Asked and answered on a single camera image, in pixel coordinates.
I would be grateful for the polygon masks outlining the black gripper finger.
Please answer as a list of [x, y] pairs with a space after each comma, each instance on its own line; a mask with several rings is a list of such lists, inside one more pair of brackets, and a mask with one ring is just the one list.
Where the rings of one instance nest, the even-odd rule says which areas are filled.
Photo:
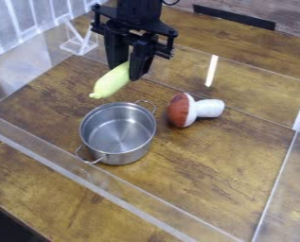
[[155, 58], [153, 45], [151, 43], [136, 43], [129, 60], [129, 79], [139, 80], [149, 70]]
[[128, 61], [129, 46], [121, 34], [111, 31], [105, 33], [105, 53], [111, 69]]

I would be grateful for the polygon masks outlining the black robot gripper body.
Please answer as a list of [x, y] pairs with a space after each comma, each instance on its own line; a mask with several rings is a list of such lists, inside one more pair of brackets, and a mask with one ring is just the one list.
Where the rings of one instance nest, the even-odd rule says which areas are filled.
[[96, 4], [92, 7], [92, 30], [103, 35], [108, 31], [121, 34], [128, 46], [143, 38], [143, 35], [132, 33], [132, 30], [144, 31], [145, 36], [151, 37], [155, 55], [170, 59], [174, 56], [174, 40], [179, 33], [161, 21], [164, 3], [164, 0], [117, 0], [116, 7]]

